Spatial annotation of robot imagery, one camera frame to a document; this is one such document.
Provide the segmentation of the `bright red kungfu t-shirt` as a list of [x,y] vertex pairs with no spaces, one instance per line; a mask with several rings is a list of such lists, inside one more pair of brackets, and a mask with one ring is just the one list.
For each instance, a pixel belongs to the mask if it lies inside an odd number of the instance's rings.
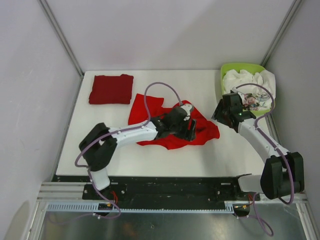
[[[146,101],[151,117],[157,117],[163,114],[168,114],[172,110],[172,108],[163,107],[163,97],[147,96]],[[175,150],[183,148],[187,145],[202,146],[210,140],[220,138],[220,131],[218,126],[214,124],[212,121],[207,120],[199,112],[198,109],[195,108],[193,110],[193,112],[191,113],[191,117],[196,120],[196,138],[193,141],[187,141],[179,139],[173,135],[169,135],[162,139],[156,139],[152,141],[141,141],[137,144],[140,146],[158,145],[166,148],[167,150]],[[138,93],[135,97],[129,114],[128,124],[139,124],[147,119],[148,114],[144,104],[144,95]]]

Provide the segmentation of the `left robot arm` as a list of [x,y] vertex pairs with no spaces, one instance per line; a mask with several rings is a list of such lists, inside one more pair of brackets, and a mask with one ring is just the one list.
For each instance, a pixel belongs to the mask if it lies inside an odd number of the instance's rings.
[[194,106],[184,103],[169,113],[152,117],[127,127],[109,128],[98,123],[80,142],[80,156],[88,168],[93,194],[100,200],[110,196],[109,165],[115,151],[126,145],[145,141],[162,140],[168,136],[192,142],[196,138],[197,121],[191,117]]

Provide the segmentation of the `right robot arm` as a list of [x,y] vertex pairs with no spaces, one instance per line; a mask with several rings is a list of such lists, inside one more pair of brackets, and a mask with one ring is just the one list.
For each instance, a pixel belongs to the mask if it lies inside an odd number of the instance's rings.
[[242,201],[249,192],[263,193],[268,199],[290,196],[305,190],[304,160],[300,153],[290,152],[258,126],[256,116],[245,111],[241,97],[224,94],[214,111],[213,119],[245,138],[264,162],[260,175],[245,174],[230,188],[231,196]]

